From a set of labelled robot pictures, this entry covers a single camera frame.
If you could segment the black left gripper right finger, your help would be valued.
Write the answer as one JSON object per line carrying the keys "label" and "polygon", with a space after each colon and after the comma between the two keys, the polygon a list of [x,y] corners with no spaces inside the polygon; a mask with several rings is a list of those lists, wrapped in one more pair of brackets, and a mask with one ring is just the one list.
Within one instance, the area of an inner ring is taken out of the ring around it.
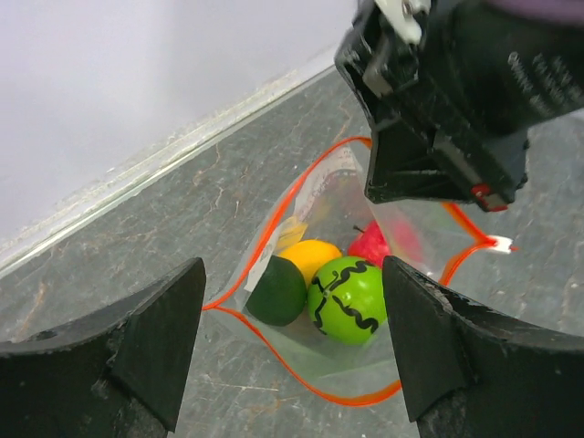
{"label": "black left gripper right finger", "polygon": [[382,283],[420,436],[582,436],[582,337],[497,312],[396,256],[385,258]]}

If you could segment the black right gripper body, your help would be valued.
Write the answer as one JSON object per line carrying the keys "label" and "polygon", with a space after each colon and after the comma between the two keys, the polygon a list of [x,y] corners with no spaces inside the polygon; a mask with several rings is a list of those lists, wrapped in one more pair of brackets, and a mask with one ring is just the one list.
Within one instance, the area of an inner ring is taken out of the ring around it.
{"label": "black right gripper body", "polygon": [[374,1],[360,2],[335,56],[366,120],[471,130],[479,145],[445,152],[472,202],[503,211],[527,182],[528,130],[583,106],[583,4],[432,1],[405,43]]}

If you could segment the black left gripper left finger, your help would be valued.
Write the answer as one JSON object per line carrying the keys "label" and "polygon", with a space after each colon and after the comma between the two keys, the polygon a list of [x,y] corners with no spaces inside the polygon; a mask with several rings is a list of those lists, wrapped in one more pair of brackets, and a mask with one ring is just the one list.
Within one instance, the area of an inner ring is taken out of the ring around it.
{"label": "black left gripper left finger", "polygon": [[174,432],[205,283],[203,260],[195,257],[107,307],[2,343],[2,436]]}

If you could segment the yellow lemon toy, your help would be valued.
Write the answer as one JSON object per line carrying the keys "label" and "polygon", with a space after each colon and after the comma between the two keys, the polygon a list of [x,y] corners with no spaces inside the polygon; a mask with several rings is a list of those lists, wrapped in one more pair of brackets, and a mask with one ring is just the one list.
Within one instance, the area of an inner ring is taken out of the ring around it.
{"label": "yellow lemon toy", "polygon": [[299,269],[307,287],[322,266],[343,256],[338,247],[318,239],[297,242],[278,255],[291,261]]}

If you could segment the clear zip top bag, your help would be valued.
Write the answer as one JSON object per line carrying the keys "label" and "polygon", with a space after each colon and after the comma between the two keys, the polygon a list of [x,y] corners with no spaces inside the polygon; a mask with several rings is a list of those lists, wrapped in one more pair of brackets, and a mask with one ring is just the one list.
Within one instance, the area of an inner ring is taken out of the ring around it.
{"label": "clear zip top bag", "polygon": [[389,238],[389,223],[403,220],[420,239],[423,261],[395,256],[441,285],[459,286],[516,248],[512,239],[484,231],[455,203],[371,203],[363,192],[370,149],[370,139],[351,137],[320,155],[278,197],[226,287],[204,304],[233,332],[263,342],[310,391],[351,407],[385,401],[401,387],[388,321],[363,345],[346,345],[321,334],[308,315],[307,302],[287,326],[260,322],[245,304],[271,256],[308,239],[332,243],[348,256],[349,245],[371,221]]}

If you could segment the dark green avocado toy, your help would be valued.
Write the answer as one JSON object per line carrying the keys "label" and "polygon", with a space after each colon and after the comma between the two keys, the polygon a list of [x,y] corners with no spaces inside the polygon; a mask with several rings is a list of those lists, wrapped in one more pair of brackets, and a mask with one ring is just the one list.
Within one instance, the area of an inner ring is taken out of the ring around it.
{"label": "dark green avocado toy", "polygon": [[272,255],[249,299],[247,312],[260,322],[284,327],[295,321],[307,302],[307,284],[297,266]]}

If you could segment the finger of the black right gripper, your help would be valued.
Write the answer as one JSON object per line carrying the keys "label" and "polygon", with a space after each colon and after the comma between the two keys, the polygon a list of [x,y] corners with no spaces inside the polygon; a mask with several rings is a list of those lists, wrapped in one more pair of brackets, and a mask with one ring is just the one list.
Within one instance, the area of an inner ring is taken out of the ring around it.
{"label": "finger of the black right gripper", "polygon": [[469,178],[439,146],[467,153],[479,137],[465,127],[418,120],[371,120],[372,148],[365,193],[374,203],[404,199],[470,203]]}

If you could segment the red apple toy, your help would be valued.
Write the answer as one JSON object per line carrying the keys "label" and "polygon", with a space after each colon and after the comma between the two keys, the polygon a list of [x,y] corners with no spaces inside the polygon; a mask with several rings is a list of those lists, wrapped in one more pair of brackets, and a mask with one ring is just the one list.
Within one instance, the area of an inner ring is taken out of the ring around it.
{"label": "red apple toy", "polygon": [[376,221],[371,221],[349,245],[348,256],[365,258],[382,267],[385,256],[398,256],[409,262],[422,262],[423,250],[418,235],[407,221],[389,223],[389,238]]}

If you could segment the green watermelon toy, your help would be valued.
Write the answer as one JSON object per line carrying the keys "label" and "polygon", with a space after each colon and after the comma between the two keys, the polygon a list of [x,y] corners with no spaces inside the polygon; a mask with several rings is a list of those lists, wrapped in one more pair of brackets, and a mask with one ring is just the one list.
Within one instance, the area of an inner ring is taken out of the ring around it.
{"label": "green watermelon toy", "polygon": [[363,345],[387,320],[381,269],[358,256],[328,261],[309,284],[307,306],[321,334]]}

